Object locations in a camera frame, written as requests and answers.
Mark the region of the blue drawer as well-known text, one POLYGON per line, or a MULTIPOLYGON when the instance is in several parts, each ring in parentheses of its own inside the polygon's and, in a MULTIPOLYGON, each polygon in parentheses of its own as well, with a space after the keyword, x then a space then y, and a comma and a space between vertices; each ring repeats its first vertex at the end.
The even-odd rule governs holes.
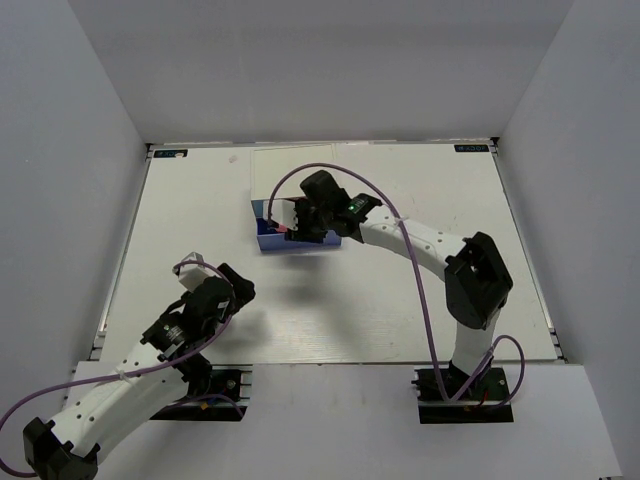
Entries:
POLYGON ((264 219, 256 220, 256 239, 262 253, 340 248, 342 245, 342 239, 333 231, 329 231, 323 238, 305 236, 283 227, 274 227, 264 219))
POLYGON ((251 207, 256 219, 268 220, 268 199, 257 199, 251 201, 251 207))

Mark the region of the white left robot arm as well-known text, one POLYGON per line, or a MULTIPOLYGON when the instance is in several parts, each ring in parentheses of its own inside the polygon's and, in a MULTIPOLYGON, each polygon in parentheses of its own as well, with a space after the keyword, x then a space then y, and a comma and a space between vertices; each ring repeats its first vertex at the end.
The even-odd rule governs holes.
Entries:
POLYGON ((202 354, 231 318, 254 300, 252 281, 228 264, 184 260, 174 268, 184 288, 142 333, 118 367, 49 420, 23 430, 27 464, 40 479, 92 479, 99 464, 140 425, 167 407, 235 399, 202 354))

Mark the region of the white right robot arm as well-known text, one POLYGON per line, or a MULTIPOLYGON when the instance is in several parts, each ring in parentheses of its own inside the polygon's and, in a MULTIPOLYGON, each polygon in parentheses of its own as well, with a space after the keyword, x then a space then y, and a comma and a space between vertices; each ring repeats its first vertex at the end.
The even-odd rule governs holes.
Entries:
POLYGON ((400 255, 414 274, 428 270, 444 285, 446 307, 456 322, 448 379, 472 399, 488 385, 494 332, 514 282, 493 238, 448 234, 400 214, 379 188, 351 196, 320 164, 301 184, 301 195, 265 203, 265 220, 288 241, 320 243, 328 233, 400 255))

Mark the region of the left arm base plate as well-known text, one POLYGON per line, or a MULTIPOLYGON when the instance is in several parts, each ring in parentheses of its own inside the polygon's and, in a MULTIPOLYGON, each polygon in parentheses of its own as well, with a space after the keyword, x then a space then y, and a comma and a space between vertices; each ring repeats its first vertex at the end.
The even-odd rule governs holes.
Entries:
POLYGON ((253 368, 214 366, 200 387, 162 408, 152 421, 240 422, 249 405, 253 368))

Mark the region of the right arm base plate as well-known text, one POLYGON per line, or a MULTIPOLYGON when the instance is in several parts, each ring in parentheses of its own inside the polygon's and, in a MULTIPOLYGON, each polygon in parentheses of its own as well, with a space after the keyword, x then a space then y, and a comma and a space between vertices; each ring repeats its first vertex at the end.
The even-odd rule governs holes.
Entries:
POLYGON ((416 368, 412 384, 417 394, 422 425, 513 423, 507 397, 509 389, 503 368, 491 367, 455 402, 446 402, 438 389, 434 369, 416 368))

